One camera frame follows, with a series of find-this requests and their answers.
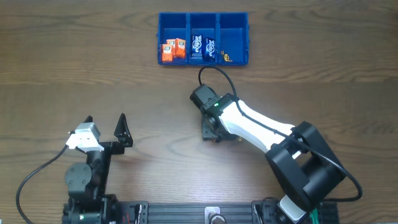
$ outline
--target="orange box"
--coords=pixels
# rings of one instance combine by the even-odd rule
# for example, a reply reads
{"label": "orange box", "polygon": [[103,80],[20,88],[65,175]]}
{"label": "orange box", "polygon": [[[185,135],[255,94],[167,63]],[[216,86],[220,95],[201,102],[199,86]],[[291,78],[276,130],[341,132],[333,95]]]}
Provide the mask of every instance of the orange box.
{"label": "orange box", "polygon": [[162,62],[173,61],[173,47],[170,44],[162,44]]}
{"label": "orange box", "polygon": [[176,46],[175,39],[167,39],[166,44],[170,44],[173,47],[173,56],[175,56],[175,46]]}
{"label": "orange box", "polygon": [[179,58],[185,58],[186,50],[185,50],[185,40],[183,39],[175,39],[176,46],[175,46],[175,56]]}

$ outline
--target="wooden table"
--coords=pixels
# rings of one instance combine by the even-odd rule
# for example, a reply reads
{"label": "wooden table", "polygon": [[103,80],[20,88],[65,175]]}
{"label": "wooden table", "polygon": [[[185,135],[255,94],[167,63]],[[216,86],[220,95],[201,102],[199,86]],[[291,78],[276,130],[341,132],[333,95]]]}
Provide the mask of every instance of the wooden table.
{"label": "wooden table", "polygon": [[[203,142],[189,100],[198,67],[157,64],[159,11],[247,11],[246,67],[226,67],[250,107],[317,126],[364,196],[340,203],[342,223],[398,220],[396,1],[0,1],[0,219],[22,223],[15,193],[89,114],[112,136],[125,113],[134,147],[111,163],[108,193],[149,202],[250,202],[283,196],[248,142]],[[231,92],[215,71],[203,74]],[[67,151],[25,185],[35,223],[60,223]],[[349,180],[330,196],[356,194]]]}

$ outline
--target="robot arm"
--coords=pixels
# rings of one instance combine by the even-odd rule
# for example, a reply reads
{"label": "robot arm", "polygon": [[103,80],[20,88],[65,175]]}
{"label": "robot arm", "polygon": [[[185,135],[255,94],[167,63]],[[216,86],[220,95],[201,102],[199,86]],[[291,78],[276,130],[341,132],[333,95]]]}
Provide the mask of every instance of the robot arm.
{"label": "robot arm", "polygon": [[[266,153],[269,165],[286,193],[275,211],[279,223],[302,222],[346,177],[334,165],[315,154],[299,166],[295,159],[308,151],[244,117],[236,106],[234,95],[227,93],[220,97],[202,84],[193,91],[190,99],[202,113],[204,140],[220,142],[241,136]],[[238,103],[249,117],[303,142],[342,167],[321,134],[310,123],[304,121],[297,127],[280,123],[250,109],[242,100],[238,99]]]}

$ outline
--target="wood grain surface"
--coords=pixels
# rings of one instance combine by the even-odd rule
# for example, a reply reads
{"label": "wood grain surface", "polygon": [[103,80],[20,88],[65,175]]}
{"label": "wood grain surface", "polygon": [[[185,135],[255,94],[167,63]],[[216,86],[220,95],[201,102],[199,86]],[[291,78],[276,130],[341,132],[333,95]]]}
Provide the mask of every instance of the wood grain surface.
{"label": "wood grain surface", "polygon": [[[283,196],[248,142],[203,142],[189,100],[198,67],[157,64],[159,11],[247,11],[249,64],[226,67],[250,107],[317,126],[364,189],[339,203],[341,223],[398,221],[398,3],[395,0],[1,1],[0,220],[22,223],[20,182],[56,155],[89,114],[110,140],[125,113],[134,147],[114,156],[107,192],[120,200],[250,202]],[[215,71],[203,74],[231,91]],[[60,223],[64,174],[77,151],[35,175],[21,204]],[[349,180],[331,194],[356,194]]]}

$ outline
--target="blue snack package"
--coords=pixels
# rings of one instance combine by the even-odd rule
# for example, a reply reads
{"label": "blue snack package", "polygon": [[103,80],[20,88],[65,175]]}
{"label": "blue snack package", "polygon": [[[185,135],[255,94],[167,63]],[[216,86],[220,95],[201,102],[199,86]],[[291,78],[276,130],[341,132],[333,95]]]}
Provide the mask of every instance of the blue snack package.
{"label": "blue snack package", "polygon": [[204,49],[203,49],[203,59],[206,61],[214,62],[216,60],[214,39],[206,37]]}
{"label": "blue snack package", "polygon": [[192,57],[202,57],[201,46],[201,35],[192,35]]}

